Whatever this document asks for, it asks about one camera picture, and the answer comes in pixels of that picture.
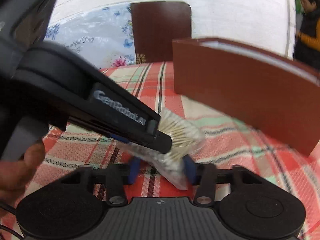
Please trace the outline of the person's left hand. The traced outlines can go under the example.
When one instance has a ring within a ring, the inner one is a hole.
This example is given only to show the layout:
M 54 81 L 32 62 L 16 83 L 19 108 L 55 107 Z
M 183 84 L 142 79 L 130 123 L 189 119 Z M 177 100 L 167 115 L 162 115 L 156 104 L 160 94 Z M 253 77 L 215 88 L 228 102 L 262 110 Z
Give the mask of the person's left hand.
M 1 201 L 11 205 L 24 194 L 25 186 L 32 180 L 45 155 L 45 146 L 39 140 L 27 149 L 23 159 L 1 161 Z

